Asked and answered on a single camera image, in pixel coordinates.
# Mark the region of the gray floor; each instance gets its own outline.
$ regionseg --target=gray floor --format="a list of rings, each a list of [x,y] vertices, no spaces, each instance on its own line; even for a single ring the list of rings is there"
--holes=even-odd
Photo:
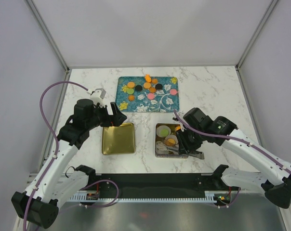
[[[48,231],[284,231],[279,209],[257,195],[241,194],[228,209],[205,204],[118,203],[75,207]]]

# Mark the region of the yellow square tray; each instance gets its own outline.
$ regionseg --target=yellow square tray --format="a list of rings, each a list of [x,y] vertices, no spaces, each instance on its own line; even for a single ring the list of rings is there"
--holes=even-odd
[[[119,127],[103,128],[102,153],[131,154],[136,150],[135,127],[133,123],[124,123]]]

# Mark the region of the teal floral mat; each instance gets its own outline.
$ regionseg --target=teal floral mat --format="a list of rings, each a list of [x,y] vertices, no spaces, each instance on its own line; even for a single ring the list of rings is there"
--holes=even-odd
[[[146,82],[145,77],[120,77],[117,86],[116,104],[123,112],[173,112],[174,109],[179,110],[179,94],[171,95],[170,90],[178,88],[178,79],[176,77],[152,77],[158,80],[158,84],[163,86],[162,90],[157,90],[155,98],[150,100],[147,95],[149,89],[144,88]],[[143,87],[141,92],[134,91],[132,94],[134,100],[128,99],[127,84],[134,82],[136,85]]]

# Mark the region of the white marble tabletop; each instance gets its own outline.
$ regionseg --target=white marble tabletop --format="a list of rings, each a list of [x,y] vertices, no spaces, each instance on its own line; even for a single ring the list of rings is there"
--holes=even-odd
[[[212,119],[225,116],[253,140],[257,140],[233,66],[73,69],[70,81],[91,89],[104,88],[107,91],[104,102],[109,105],[115,100],[120,76],[144,76],[145,74],[178,78],[180,112],[186,113],[192,107],[199,107]],[[74,85],[68,86],[58,130],[73,114],[74,105],[81,98],[89,98],[85,90]],[[155,125],[175,123],[172,120],[173,114],[125,113],[125,115],[128,118],[126,122],[135,124],[136,152],[134,154],[103,155],[101,152],[102,128],[99,127],[90,132],[90,137],[68,166],[87,165],[96,169],[97,173],[209,173],[220,164],[246,171],[257,171],[234,153],[211,143],[204,143],[199,149],[204,152],[205,160],[193,157],[156,158]]]

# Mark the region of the white wall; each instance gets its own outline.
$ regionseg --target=white wall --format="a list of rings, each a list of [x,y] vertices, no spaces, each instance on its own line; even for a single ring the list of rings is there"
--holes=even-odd
[[[69,66],[235,65],[271,0],[34,0]]]
[[[12,230],[11,203],[35,170],[47,129],[39,110],[40,94],[64,78],[49,44],[22,0],[0,1],[0,231]],[[47,117],[58,91],[44,101]]]
[[[241,74],[264,146],[291,162],[291,0],[278,3]]]

